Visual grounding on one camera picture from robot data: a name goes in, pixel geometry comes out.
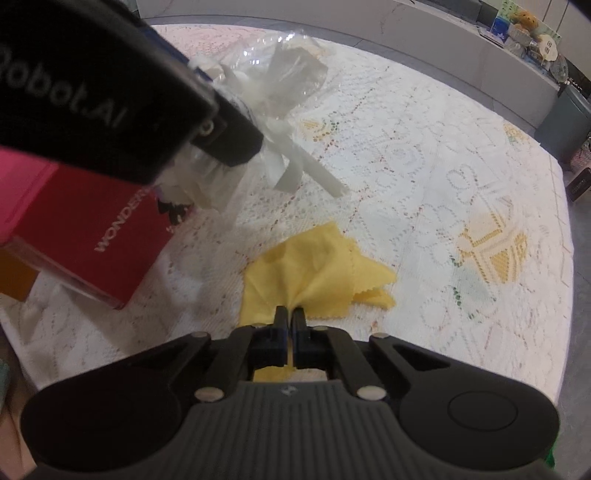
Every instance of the green object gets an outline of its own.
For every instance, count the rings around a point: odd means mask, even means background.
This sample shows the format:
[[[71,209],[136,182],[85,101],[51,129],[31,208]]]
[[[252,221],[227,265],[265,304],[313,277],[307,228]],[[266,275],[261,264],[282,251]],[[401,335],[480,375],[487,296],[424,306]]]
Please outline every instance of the green object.
[[[4,405],[9,383],[10,369],[4,360],[0,360],[0,410],[2,410],[2,406]]]
[[[556,444],[552,445],[552,448],[550,449],[550,451],[548,452],[548,455],[546,456],[546,459],[544,460],[546,465],[548,465],[550,468],[554,468],[556,466],[556,460],[554,460],[554,447],[555,446],[556,446]]]

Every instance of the plastic bag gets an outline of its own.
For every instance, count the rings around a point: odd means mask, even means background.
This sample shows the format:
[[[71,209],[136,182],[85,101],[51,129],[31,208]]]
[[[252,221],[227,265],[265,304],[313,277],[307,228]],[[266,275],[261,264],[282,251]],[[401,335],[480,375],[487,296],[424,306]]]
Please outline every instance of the plastic bag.
[[[328,68],[319,60],[324,49],[296,33],[269,33],[249,44],[239,43],[221,61],[197,55],[189,68],[201,68],[214,87],[263,133],[261,152],[246,165],[227,167],[192,145],[157,180],[166,202],[194,203],[223,211],[255,164],[263,167],[270,186],[294,193],[307,172],[333,197],[347,188],[292,139],[290,113],[325,84]]]

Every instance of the gray trash bin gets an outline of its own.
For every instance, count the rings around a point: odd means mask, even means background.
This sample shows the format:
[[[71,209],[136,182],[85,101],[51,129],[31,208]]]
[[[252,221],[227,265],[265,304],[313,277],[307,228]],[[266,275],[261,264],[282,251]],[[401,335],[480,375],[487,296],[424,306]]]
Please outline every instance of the gray trash bin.
[[[591,130],[591,105],[572,85],[567,85],[534,138],[556,160],[568,164]]]

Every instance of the tiled floor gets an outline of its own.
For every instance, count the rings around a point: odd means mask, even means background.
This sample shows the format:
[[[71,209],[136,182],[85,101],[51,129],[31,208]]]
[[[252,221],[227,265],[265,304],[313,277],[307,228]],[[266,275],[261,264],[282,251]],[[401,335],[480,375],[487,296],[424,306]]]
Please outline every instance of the tiled floor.
[[[220,15],[157,18],[151,23],[210,23],[272,30],[303,29],[315,37],[360,48],[429,75],[495,111],[524,132],[530,135],[534,133],[534,127],[525,120],[466,82],[399,51],[351,35],[292,22]],[[587,326],[591,312],[591,193],[571,206],[570,219],[575,248],[574,308],[569,357],[558,402],[561,429],[556,447],[556,469],[566,480],[576,480],[591,467],[591,328]]]

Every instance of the red box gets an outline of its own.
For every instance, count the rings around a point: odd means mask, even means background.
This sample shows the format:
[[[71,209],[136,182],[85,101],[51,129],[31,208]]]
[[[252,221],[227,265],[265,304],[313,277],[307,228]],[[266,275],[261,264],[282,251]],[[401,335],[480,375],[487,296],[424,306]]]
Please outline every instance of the red box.
[[[0,247],[123,307],[174,232],[149,189],[0,147]]]

